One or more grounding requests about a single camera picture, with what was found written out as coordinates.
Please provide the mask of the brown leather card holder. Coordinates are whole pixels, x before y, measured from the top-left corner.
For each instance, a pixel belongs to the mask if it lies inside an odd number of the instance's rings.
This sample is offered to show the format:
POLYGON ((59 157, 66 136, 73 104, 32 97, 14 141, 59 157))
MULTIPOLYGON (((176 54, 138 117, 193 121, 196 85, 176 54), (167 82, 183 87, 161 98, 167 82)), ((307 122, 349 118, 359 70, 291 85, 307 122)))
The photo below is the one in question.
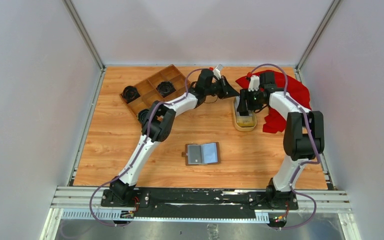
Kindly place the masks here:
POLYGON ((186 166, 214 165, 222 161, 218 142, 186 144, 181 156, 185 158, 186 166))

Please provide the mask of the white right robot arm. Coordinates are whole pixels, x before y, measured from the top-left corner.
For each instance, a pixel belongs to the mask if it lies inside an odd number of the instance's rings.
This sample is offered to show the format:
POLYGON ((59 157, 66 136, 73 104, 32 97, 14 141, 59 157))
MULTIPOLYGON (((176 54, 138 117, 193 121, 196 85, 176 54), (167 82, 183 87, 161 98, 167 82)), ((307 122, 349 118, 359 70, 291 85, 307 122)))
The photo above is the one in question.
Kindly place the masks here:
POLYGON ((262 198, 270 208, 278 209, 295 197, 296 182, 305 166, 321 161, 320 154, 325 148, 324 116, 320 111, 311 110, 308 103, 294 99, 288 88, 298 83, 285 73, 249 72, 236 83, 241 87, 236 107, 240 115, 258 113, 267 107, 266 128, 277 122, 284 123, 281 132, 285 157, 262 198))

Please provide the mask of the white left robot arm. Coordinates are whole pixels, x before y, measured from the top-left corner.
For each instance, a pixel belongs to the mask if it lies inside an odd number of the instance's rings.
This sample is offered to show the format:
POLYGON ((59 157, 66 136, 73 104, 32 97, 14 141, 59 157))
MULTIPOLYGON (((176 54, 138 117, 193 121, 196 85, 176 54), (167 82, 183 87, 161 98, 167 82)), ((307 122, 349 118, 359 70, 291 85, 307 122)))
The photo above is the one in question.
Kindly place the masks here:
POLYGON ((223 66, 200 68, 197 81, 186 84, 186 92, 169 101, 152 103, 141 122, 142 131, 131 157, 119 174, 109 184, 115 202, 129 206, 133 201, 134 188, 140 173, 153 153, 171 133, 175 118, 203 104, 208 96, 219 99, 237 97, 237 92, 222 75, 223 66))

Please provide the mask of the beige oval tray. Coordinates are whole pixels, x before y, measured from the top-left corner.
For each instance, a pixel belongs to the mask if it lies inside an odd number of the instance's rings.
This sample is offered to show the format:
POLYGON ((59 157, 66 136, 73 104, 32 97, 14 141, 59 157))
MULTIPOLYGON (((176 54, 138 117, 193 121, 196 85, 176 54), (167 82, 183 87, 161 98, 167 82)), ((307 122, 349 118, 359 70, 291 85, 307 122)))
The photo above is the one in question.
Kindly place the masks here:
POLYGON ((240 115, 237 111, 237 107, 239 106, 239 97, 236 96, 232 102, 232 111, 233 111, 233 125, 236 130, 240 132, 250 132, 254 130, 257 126, 257 117, 256 114, 252 111, 248 113, 246 116, 240 115))

